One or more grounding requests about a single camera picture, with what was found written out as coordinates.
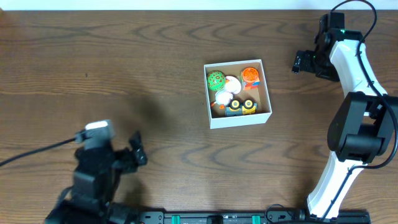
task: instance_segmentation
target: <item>wood grain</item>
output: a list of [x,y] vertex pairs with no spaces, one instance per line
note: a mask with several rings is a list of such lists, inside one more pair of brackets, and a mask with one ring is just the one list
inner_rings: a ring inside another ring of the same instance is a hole
[[[149,164],[115,201],[177,210],[302,207],[328,158],[339,83],[291,73],[313,49],[325,11],[4,12],[0,18],[0,160],[111,119],[115,148],[141,130]],[[348,11],[363,32],[369,11]],[[398,15],[380,11],[366,40],[377,79],[398,95]],[[262,59],[273,114],[263,125],[209,130],[206,63]],[[0,223],[41,223],[76,167],[69,144],[0,169]],[[377,158],[381,162],[387,155]],[[398,220],[398,164],[366,170],[343,208]]]

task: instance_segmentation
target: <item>white backdrop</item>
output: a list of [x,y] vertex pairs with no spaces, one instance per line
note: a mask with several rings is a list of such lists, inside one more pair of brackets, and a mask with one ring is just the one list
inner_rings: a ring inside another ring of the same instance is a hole
[[[4,10],[240,10],[331,9],[343,0],[0,0]],[[398,9],[398,0],[370,0],[376,9]],[[369,9],[350,2],[340,9]]]

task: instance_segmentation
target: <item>cardboard box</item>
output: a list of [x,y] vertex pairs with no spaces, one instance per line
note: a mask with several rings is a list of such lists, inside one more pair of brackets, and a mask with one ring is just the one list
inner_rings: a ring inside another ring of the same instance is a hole
[[[234,95],[234,99],[238,99],[243,102],[246,99],[252,100],[257,103],[257,110],[255,114],[243,115],[243,116],[225,116],[225,109],[221,110],[218,105],[210,106],[215,101],[215,91],[211,91],[207,88],[207,73],[213,70],[219,70],[226,76],[232,75],[238,79],[241,72],[247,68],[253,67],[259,72],[260,84],[258,88],[252,90],[242,90],[237,95]],[[267,122],[268,118],[272,114],[271,103],[269,101],[268,89],[266,83],[266,77],[264,69],[262,67],[261,60],[247,60],[240,62],[226,62],[216,63],[204,66],[205,69],[205,91],[207,100],[207,111],[209,116],[210,129],[214,128],[227,128],[234,126],[242,126],[249,124],[263,124]]]

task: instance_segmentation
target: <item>toy vehicle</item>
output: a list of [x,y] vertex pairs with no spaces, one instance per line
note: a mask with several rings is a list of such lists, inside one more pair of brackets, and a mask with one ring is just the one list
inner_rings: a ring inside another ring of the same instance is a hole
[[229,107],[225,109],[225,116],[242,116],[247,114],[254,114],[257,109],[257,103],[251,100],[245,100],[241,104],[238,100],[233,100]]

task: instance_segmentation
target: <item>green toy ball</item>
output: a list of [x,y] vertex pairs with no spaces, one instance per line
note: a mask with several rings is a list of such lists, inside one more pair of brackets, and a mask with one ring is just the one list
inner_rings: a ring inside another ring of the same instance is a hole
[[225,86],[225,75],[220,71],[211,71],[207,75],[207,87],[210,90],[222,90]]

